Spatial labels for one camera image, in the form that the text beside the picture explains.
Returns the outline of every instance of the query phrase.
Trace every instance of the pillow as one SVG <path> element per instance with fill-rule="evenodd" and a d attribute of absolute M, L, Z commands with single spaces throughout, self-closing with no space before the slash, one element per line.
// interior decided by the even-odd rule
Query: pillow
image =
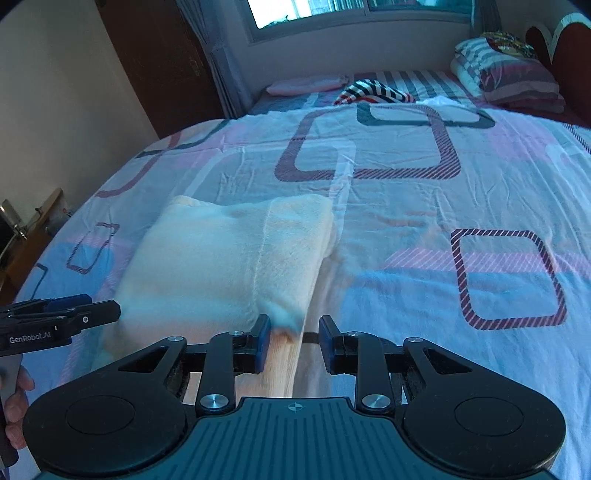
<path fill-rule="evenodd" d="M 489 103 L 512 98 L 556 99 L 560 87 L 539 60 L 495 50 L 486 38 L 465 40 L 456 46 L 456 60 L 483 90 Z"/>
<path fill-rule="evenodd" d="M 495 99 L 494 95 L 487 95 L 486 92 L 479 87 L 477 79 L 474 78 L 473 71 L 472 74 L 470 74 L 464 65 L 467 65 L 466 59 L 463 55 L 456 53 L 456 56 L 450 65 L 450 69 L 458 80 L 460 80 L 460 83 L 468 93 L 482 102 L 506 106 L 508 108 L 526 108 L 551 113 L 564 112 L 566 102 L 559 93 L 545 95 L 527 89 L 525 91 L 520 91 L 519 87 L 511 92 L 509 88 L 506 88 L 501 93 L 507 95 L 507 97 L 501 95 L 499 98 Z"/>
<path fill-rule="evenodd" d="M 274 96 L 295 96 L 305 93 L 336 90 L 349 83 L 346 75 L 323 75 L 274 82 L 267 87 L 267 93 Z"/>

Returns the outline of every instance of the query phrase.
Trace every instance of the striped cloth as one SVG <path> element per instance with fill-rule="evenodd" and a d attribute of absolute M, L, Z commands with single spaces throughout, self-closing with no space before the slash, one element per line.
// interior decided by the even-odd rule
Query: striped cloth
<path fill-rule="evenodd" d="M 400 92 L 379 80 L 357 80 L 343 90 L 335 100 L 335 105 L 365 100 L 371 103 L 414 103 L 415 99 L 410 93 Z"/>

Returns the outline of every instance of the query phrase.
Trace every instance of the patterned bed sheet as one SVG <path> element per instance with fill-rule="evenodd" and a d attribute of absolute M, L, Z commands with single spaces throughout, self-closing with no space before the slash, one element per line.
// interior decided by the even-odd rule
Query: patterned bed sheet
<path fill-rule="evenodd" d="M 421 336 L 543 393 L 567 422 L 554 473 L 591 478 L 591 131 L 473 106 L 322 101 L 151 145 L 57 234 L 18 300 L 112 298 L 176 195 L 231 205 L 322 194 L 337 246 L 306 330 L 330 314 L 342 331 Z M 31 399 L 89 372 L 100 353 L 94 329 L 25 355 Z M 316 346 L 300 365 L 296 394 L 352 394 L 322 373 Z M 30 478 L 31 462 L 23 455 L 12 478 Z"/>

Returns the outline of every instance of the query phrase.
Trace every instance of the metal screw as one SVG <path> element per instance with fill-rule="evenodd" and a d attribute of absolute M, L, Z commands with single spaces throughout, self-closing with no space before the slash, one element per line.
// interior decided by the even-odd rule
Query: metal screw
<path fill-rule="evenodd" d="M 371 410 L 383 410 L 390 405 L 390 399 L 386 395 L 374 393 L 364 396 L 361 403 Z"/>
<path fill-rule="evenodd" d="M 220 408 L 224 408 L 228 405 L 230 401 L 224 395 L 220 395 L 218 393 L 212 393 L 211 395 L 205 395 L 201 397 L 199 403 L 203 408 L 208 410 L 219 410 Z"/>

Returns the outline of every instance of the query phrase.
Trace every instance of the hand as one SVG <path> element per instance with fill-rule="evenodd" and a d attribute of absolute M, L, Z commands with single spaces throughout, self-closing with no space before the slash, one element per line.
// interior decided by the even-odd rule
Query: hand
<path fill-rule="evenodd" d="M 27 369 L 22 367 L 18 371 L 17 376 L 17 391 L 8 397 L 4 408 L 4 416 L 6 417 L 6 436 L 14 448 L 20 450 L 25 448 L 27 443 L 25 437 L 22 435 L 22 420 L 29 408 L 29 401 L 27 400 L 26 391 L 33 390 L 35 382 L 29 376 Z"/>

